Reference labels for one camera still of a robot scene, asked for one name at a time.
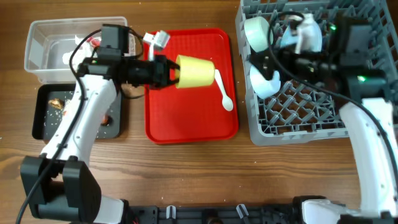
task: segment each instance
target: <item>spoon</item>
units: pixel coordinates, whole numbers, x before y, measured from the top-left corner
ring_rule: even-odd
[[[224,84],[223,84],[223,79],[221,78],[220,71],[216,69],[215,71],[215,80],[218,84],[218,87],[221,90],[221,93],[223,94],[223,106],[226,111],[232,111],[234,108],[234,103],[232,102],[231,98],[227,96],[225,89],[224,89]]]

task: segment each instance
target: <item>wood grain surface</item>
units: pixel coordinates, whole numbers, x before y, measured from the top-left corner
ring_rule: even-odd
[[[389,1],[390,11],[397,3]],[[227,141],[158,146],[144,132],[143,99],[125,101],[124,130],[96,141],[90,167],[106,195],[131,205],[224,206],[289,202],[296,195],[324,195],[357,208],[358,175],[349,139],[257,147],[249,136],[243,65],[234,19],[238,0],[0,2],[0,223],[15,221],[25,198],[19,176],[24,156],[45,146],[31,135],[37,77],[23,69],[30,23],[41,19],[124,16],[138,33],[219,27],[231,39],[239,131]],[[33,219],[25,223],[59,223]]]

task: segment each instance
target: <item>gray dish rack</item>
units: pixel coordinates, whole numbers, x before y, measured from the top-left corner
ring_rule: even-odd
[[[383,69],[389,76],[389,82],[393,82],[398,79],[398,37],[387,3],[385,0],[267,0],[266,3],[241,0],[235,18],[252,142],[258,146],[272,146],[348,137],[347,129],[335,111],[334,101],[328,95],[294,82],[284,83],[276,96],[265,100],[254,93],[249,77],[251,49],[244,33],[244,21],[257,16],[271,21],[278,13],[285,11],[312,13],[322,30],[323,46],[329,39],[328,21],[333,22],[338,13],[367,19],[373,26],[368,66]],[[273,29],[277,36],[275,47],[279,46],[287,26],[287,20],[277,21]]]

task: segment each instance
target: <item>yellow cup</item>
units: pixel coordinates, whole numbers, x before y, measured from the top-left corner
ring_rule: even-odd
[[[194,57],[178,55],[175,61],[180,70],[175,70],[179,82],[177,88],[191,88],[211,85],[214,81],[215,67],[213,62]]]

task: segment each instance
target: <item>black container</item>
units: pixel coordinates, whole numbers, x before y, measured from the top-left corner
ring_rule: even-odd
[[[62,111],[49,105],[49,100],[58,98],[64,102],[71,100],[75,84],[43,85],[37,92],[32,136],[38,140],[50,140],[62,121]],[[107,126],[100,126],[97,138],[116,138],[121,132],[122,96],[119,94],[106,113],[111,119]]]

